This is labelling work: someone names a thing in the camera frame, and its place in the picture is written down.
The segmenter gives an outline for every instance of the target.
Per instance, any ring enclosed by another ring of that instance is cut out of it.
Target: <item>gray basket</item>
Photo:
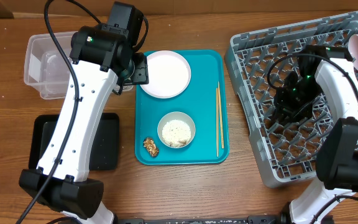
[[[275,90],[267,84],[267,71],[280,57],[299,52],[308,44],[347,47],[353,34],[358,34],[358,11],[231,38],[224,59],[246,114],[249,141],[267,187],[315,177],[316,153],[333,127],[323,94],[314,101],[311,119],[285,126],[272,123],[269,116],[275,109]],[[299,75],[295,58],[273,69],[272,83],[282,85],[292,70]]]

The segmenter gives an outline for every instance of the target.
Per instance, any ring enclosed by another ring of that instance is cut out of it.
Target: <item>wood grain surface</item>
[[[222,57],[234,34],[338,14],[323,12],[149,16],[142,51],[214,49]],[[54,32],[93,26],[87,17],[52,19]],[[14,223],[31,198],[19,187],[27,167],[34,119],[57,114],[63,100],[43,100],[23,82],[30,36],[47,33],[42,19],[0,20],[0,223]],[[103,202],[120,218],[218,218],[276,214],[298,197],[308,182],[269,189],[261,181],[248,140],[240,101],[225,67],[231,151],[219,165],[145,166],[134,155],[135,91],[110,97],[105,111],[120,117],[120,156],[114,171],[91,172],[104,182]],[[358,223],[358,202],[338,205],[336,223]],[[36,205],[24,223],[46,223],[62,215]]]

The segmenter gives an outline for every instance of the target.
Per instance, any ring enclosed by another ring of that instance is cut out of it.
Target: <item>bowl of rice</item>
[[[164,145],[179,149],[189,145],[194,139],[196,126],[191,117],[176,111],[161,118],[157,133]]]

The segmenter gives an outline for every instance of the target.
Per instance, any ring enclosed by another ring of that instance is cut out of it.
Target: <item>wooden chopstick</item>
[[[219,98],[219,114],[221,117],[221,144],[222,144],[222,149],[224,148],[224,143],[223,143],[223,122],[222,122],[222,102],[221,102],[221,87],[220,84],[218,82],[218,98]]]
[[[216,89],[216,157],[219,157],[219,95]]]

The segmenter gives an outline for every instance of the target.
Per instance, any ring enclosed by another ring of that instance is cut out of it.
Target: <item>clear plastic container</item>
[[[75,32],[55,33],[67,57],[71,51],[71,37]],[[70,72],[49,34],[33,35],[29,39],[24,61],[24,83],[40,92],[45,100],[64,98]],[[133,86],[124,86],[129,91]]]

